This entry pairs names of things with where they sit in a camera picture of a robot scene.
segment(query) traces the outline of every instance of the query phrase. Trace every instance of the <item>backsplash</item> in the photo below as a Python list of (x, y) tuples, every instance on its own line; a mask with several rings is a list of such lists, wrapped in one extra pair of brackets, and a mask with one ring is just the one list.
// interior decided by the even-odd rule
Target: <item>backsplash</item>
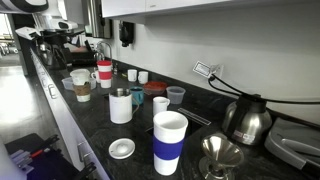
[[(135, 25), (127, 48), (114, 21), (114, 39), (106, 41), (114, 59), (210, 91), (207, 79), (192, 71), (197, 61), (223, 64), (222, 79), (248, 93), (320, 101), (319, 9), (320, 3), (301, 3), (150, 17)], [(320, 124), (319, 105), (268, 107)]]

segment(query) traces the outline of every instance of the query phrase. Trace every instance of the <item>pour-over dripper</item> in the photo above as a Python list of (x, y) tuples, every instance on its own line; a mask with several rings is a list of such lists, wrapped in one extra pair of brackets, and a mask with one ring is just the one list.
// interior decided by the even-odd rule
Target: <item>pour-over dripper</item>
[(241, 164), (244, 156), (241, 149), (221, 134), (213, 134), (202, 140), (202, 149), (206, 157), (199, 162), (199, 168), (205, 179), (232, 179), (231, 170)]

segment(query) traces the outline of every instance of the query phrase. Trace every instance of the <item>kitchen counter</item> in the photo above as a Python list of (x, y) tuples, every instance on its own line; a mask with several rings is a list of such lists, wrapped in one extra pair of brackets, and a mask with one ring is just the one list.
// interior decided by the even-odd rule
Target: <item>kitchen counter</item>
[[(205, 156), (200, 147), (201, 140), (207, 135), (221, 131), (224, 110), (234, 101), (233, 99), (160, 75), (149, 76), (154, 80), (165, 80), (168, 85), (179, 85), (187, 89), (183, 103), (171, 104), (168, 110), (176, 111), (183, 107), (212, 121), (209, 126), (203, 126), (186, 138), (176, 172), (171, 176), (161, 176), (153, 166), (152, 136), (146, 132), (153, 127), (152, 99), (154, 96), (145, 95), (144, 104), (133, 115), (133, 119), (126, 124), (118, 125), (110, 120), (109, 101), (106, 95), (114, 88), (141, 85), (128, 82), (120, 74), (113, 75), (112, 88), (102, 89), (100, 84), (97, 84), (97, 88), (91, 91), (91, 100), (80, 103), (75, 93), (65, 90), (61, 82), (63, 78), (69, 77), (67, 70), (47, 69), (47, 71), (110, 179), (203, 179), (198, 169), (199, 160)], [(110, 144), (119, 138), (133, 140), (136, 147), (130, 157), (122, 160), (113, 159), (108, 153)], [(301, 171), (269, 153), (263, 144), (247, 146), (230, 141), (237, 144), (245, 156), (244, 162), (234, 169), (236, 179), (308, 179), (308, 176)]]

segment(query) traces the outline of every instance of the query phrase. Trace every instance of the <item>metal funnel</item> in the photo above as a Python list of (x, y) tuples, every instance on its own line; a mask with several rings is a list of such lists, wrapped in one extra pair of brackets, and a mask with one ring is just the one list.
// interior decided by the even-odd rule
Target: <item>metal funnel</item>
[(213, 161), (215, 169), (235, 167), (242, 163), (244, 156), (241, 149), (227, 140), (225, 136), (213, 134), (202, 140), (204, 153)]

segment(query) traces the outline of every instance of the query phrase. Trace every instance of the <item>wall outlet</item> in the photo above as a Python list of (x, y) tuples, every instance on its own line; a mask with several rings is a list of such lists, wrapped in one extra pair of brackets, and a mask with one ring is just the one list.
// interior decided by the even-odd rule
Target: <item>wall outlet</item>
[[(219, 79), (222, 78), (222, 73), (223, 73), (223, 68), (224, 66), (222, 64), (218, 64), (218, 65), (213, 65), (211, 66), (211, 74), (214, 74), (215, 76), (217, 76)], [(211, 84), (214, 87), (219, 87), (220, 86), (220, 81), (218, 81), (217, 79), (213, 80), (211, 82)]]

